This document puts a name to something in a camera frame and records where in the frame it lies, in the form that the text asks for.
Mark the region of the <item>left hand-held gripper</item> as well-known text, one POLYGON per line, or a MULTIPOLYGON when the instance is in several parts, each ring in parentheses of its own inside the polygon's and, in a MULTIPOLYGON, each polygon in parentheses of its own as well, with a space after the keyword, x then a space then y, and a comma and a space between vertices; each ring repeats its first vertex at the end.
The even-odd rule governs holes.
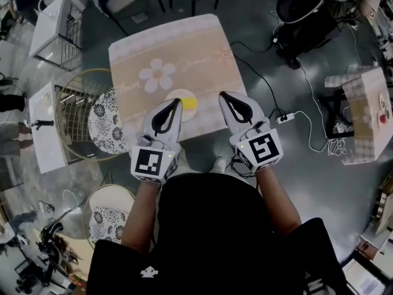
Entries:
POLYGON ((166 100, 145 116, 131 148, 131 174, 140 181, 164 184, 178 168, 182 101, 166 100))

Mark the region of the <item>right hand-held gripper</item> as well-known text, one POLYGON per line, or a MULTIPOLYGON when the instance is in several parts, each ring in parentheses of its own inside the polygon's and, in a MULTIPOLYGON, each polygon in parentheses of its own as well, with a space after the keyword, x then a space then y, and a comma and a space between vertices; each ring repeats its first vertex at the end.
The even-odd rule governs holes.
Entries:
POLYGON ((230 146, 251 173, 281 160, 283 150, 277 129, 270 127, 258 102, 242 93, 221 91, 219 105, 232 134, 230 146))

